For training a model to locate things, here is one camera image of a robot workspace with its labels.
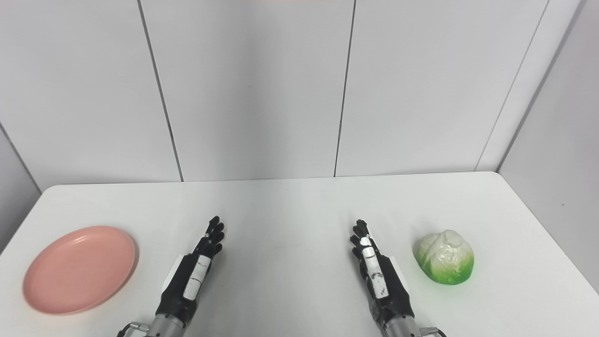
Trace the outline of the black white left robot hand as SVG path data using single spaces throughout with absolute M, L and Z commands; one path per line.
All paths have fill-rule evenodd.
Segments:
M 219 216 L 208 222 L 208 228 L 195 249 L 184 255 L 156 310 L 156 315 L 177 318 L 188 326 L 197 311 L 197 297 L 211 270 L 214 257 L 222 251 L 225 225 Z

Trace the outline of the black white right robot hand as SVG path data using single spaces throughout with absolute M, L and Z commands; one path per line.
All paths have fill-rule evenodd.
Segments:
M 410 296 L 389 257 L 381 254 L 365 220 L 352 228 L 351 252 L 358 260 L 361 278 L 371 296 L 370 309 L 375 322 L 383 328 L 395 318 L 413 319 Z

